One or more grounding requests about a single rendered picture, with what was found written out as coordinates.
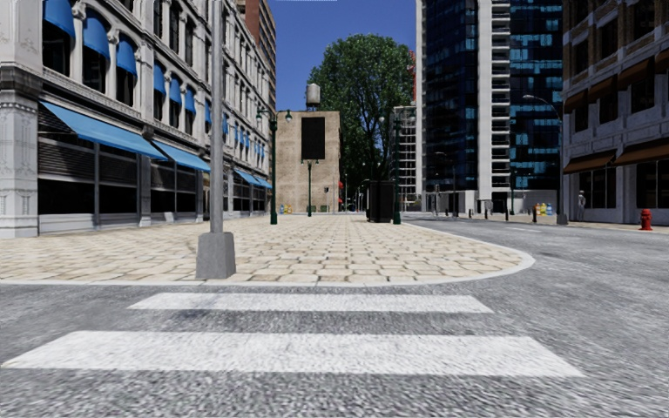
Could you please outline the tan concrete building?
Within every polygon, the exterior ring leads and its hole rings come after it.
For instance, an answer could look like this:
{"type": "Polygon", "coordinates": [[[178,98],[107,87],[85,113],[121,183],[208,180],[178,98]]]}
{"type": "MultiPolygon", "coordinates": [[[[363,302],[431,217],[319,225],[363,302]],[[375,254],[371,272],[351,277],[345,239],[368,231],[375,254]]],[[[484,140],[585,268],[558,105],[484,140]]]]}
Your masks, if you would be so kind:
{"type": "Polygon", "coordinates": [[[321,88],[308,84],[305,111],[278,115],[276,132],[276,203],[283,212],[307,212],[307,164],[301,159],[318,159],[312,167],[312,213],[338,212],[341,203],[340,157],[341,117],[338,111],[320,111],[321,88]]]}

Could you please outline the pale concrete building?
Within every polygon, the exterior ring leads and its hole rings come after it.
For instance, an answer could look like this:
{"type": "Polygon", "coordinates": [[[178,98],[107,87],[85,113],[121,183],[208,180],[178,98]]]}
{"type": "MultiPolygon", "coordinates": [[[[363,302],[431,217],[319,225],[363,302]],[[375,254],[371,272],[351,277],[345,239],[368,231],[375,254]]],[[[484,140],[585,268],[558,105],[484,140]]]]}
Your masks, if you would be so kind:
{"type": "Polygon", "coordinates": [[[396,106],[391,117],[394,151],[394,174],[397,177],[401,210],[407,211],[418,196],[416,108],[396,106]]]}

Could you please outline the tree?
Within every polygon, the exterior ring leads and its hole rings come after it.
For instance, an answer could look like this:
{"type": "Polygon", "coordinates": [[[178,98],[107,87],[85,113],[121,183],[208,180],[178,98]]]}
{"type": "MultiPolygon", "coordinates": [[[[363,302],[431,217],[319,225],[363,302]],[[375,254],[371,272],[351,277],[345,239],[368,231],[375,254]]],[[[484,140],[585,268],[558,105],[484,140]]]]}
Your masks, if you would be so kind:
{"type": "Polygon", "coordinates": [[[322,111],[341,117],[341,175],[348,202],[368,181],[385,180],[392,171],[394,140],[391,113],[411,99],[409,47],[391,37],[355,34],[329,44],[307,81],[321,88],[322,111]]]}

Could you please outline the grey pole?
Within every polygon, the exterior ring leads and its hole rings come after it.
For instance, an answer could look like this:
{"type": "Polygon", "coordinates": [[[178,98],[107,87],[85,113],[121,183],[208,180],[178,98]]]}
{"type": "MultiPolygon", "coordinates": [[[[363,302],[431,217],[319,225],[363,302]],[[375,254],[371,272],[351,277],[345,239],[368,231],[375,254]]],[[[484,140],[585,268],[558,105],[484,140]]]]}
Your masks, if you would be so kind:
{"type": "Polygon", "coordinates": [[[213,0],[213,128],[211,137],[210,231],[199,236],[196,278],[226,279],[236,273],[233,235],[223,231],[224,152],[223,152],[223,1],[213,0]]]}

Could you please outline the glass tower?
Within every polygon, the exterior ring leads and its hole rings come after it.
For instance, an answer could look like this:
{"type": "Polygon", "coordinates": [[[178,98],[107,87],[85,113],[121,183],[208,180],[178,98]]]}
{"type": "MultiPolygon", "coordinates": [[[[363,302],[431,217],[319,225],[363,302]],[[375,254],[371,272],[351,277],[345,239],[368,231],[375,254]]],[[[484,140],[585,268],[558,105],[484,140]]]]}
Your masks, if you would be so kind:
{"type": "Polygon", "coordinates": [[[562,16],[563,0],[416,0],[424,210],[557,205],[562,16]]]}

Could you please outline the red brick building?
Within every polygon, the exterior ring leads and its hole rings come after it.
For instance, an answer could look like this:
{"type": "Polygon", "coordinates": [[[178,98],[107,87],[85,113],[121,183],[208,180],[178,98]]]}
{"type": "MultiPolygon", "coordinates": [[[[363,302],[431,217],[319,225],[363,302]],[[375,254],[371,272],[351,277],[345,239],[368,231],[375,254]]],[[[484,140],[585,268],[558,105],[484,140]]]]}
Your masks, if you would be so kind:
{"type": "Polygon", "coordinates": [[[276,27],[268,0],[235,0],[239,13],[253,35],[269,72],[269,104],[276,107],[276,27]]]}

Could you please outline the grey street lamp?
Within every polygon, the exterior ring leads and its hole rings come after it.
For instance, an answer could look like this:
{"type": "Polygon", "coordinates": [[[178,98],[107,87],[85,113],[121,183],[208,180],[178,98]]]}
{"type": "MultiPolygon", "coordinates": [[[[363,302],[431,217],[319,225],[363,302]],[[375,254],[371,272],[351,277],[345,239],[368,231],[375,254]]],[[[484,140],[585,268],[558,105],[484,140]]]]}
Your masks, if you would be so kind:
{"type": "Polygon", "coordinates": [[[558,140],[557,140],[557,167],[558,167],[558,180],[557,180],[557,209],[556,209],[556,220],[559,226],[568,225],[568,216],[564,212],[564,196],[563,196],[563,178],[564,178],[564,167],[563,167],[563,119],[556,107],[544,100],[543,98],[536,97],[531,94],[524,94],[523,99],[526,100],[536,100],[541,103],[550,106],[550,108],[555,113],[555,118],[558,121],[558,140]]]}

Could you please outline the white stone building blue awnings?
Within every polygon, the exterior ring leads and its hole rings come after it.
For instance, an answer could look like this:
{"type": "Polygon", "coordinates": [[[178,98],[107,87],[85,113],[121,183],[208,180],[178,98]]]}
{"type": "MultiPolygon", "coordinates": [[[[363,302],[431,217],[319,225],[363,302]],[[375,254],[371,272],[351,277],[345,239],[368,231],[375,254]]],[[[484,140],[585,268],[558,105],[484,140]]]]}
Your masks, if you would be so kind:
{"type": "MultiPolygon", "coordinates": [[[[223,1],[224,213],[260,215],[269,68],[223,1]]],[[[0,0],[0,238],[207,219],[213,0],[0,0]]]]}

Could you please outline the tan brick building brown awnings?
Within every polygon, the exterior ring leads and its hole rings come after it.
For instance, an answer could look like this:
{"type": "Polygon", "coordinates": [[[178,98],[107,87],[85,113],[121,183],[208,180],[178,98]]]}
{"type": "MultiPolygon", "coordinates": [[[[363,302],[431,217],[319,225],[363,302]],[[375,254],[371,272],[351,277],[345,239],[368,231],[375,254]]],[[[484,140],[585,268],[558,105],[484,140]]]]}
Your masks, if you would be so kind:
{"type": "Polygon", "coordinates": [[[669,0],[564,0],[569,220],[669,226],[669,0]]]}

